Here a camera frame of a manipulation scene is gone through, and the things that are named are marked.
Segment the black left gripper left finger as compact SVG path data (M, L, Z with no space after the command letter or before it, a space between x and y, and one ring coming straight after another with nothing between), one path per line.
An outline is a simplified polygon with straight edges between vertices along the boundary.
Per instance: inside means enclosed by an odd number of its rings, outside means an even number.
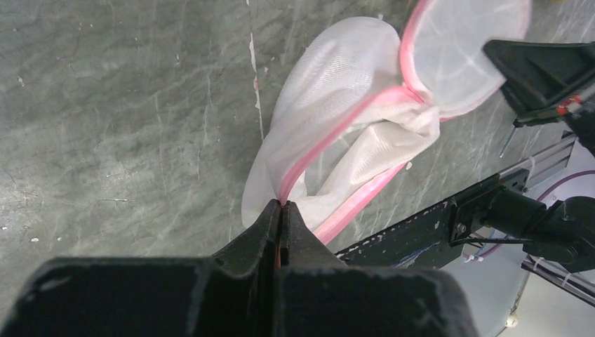
M54 258L25 282L2 336L269 336L282 208L206 257Z

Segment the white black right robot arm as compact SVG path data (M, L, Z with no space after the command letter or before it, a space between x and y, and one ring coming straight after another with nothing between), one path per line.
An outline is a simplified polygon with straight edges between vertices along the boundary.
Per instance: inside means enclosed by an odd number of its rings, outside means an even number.
M514 128L564 122L594 152L594 43L544 44L493 39L483 52L504 77L500 90L516 114ZM594 269L594 198L551 206L500 193L486 222L536 257L569 272Z

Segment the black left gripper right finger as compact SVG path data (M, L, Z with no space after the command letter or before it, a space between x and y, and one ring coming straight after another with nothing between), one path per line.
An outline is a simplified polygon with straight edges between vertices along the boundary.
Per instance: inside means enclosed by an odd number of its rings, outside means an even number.
M476 336L462 287L446 272L350 267L284 205L275 336Z

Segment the pink zip mesh laundry bag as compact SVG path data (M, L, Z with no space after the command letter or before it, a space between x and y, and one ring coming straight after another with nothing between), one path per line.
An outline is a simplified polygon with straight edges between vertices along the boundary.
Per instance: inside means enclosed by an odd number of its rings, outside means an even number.
M419 1L402 34L353 17L307 47L281 89L241 201L251 226L266 204L294 202L332 241L417 155L440 124L503 84L483 52L525 38L531 1Z

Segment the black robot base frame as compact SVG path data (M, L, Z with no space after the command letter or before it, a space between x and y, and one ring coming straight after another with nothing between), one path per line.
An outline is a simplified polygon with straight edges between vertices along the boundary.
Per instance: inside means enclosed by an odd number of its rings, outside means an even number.
M498 190L521 194L529 170L496 173L432 206L407 217L335 255L351 267L428 267L439 269L460 257L456 239L470 237L481 228L490 198Z

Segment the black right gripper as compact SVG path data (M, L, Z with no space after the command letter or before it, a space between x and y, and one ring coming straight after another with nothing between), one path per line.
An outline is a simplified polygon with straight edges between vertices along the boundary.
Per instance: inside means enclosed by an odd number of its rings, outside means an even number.
M564 122L594 155L594 42L541 44L493 39L483 47L505 78L515 128Z

